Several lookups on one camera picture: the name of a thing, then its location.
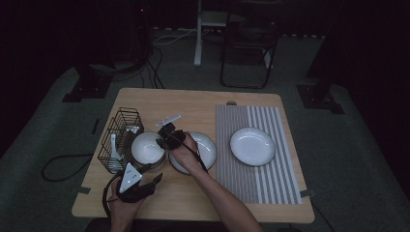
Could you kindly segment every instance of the placemat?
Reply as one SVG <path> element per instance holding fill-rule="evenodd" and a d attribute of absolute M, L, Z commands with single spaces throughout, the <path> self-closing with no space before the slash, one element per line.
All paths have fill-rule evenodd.
<path fill-rule="evenodd" d="M 245 203 L 302 204 L 277 107 L 217 105 L 217 181 Z M 242 163 L 232 154 L 230 138 L 242 128 L 267 132 L 276 155 L 263 166 Z"/>

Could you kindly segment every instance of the white plate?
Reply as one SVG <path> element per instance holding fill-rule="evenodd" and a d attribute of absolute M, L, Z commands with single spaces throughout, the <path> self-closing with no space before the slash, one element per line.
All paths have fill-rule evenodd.
<path fill-rule="evenodd" d="M 270 162 L 275 156 L 275 142 L 265 131 L 256 128 L 237 130 L 231 137 L 230 146 L 235 157 L 252 166 Z"/>
<path fill-rule="evenodd" d="M 202 161 L 204 162 L 207 169 L 211 168 L 217 159 L 217 147 L 215 146 L 214 141 L 207 135 L 200 132 L 191 132 L 193 140 L 198 143 L 199 154 L 201 155 Z M 172 166 L 175 167 L 178 171 L 190 174 L 187 169 L 185 169 L 179 162 L 172 156 L 169 156 L 169 161 Z"/>
<path fill-rule="evenodd" d="M 164 156 L 164 149 L 157 144 L 157 138 L 161 138 L 155 132 L 143 132 L 132 143 L 131 152 L 133 158 L 142 164 L 156 163 Z"/>

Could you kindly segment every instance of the wire basket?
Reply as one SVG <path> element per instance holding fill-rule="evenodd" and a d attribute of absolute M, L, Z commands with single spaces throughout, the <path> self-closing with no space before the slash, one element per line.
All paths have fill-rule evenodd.
<path fill-rule="evenodd" d="M 132 161 L 132 142 L 144 132 L 139 113 L 134 108 L 120 107 L 109 122 L 102 138 L 98 159 L 110 173 L 124 169 Z"/>

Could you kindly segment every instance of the person's left hand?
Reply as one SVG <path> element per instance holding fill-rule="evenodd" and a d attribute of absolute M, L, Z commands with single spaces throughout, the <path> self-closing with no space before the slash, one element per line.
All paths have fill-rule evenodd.
<path fill-rule="evenodd" d="M 111 232 L 125 231 L 135 219 L 136 213 L 145 198 L 135 203 L 125 203 L 117 196 L 117 186 L 120 183 L 117 178 L 111 185 L 112 194 L 108 198 L 109 210 L 111 211 Z"/>

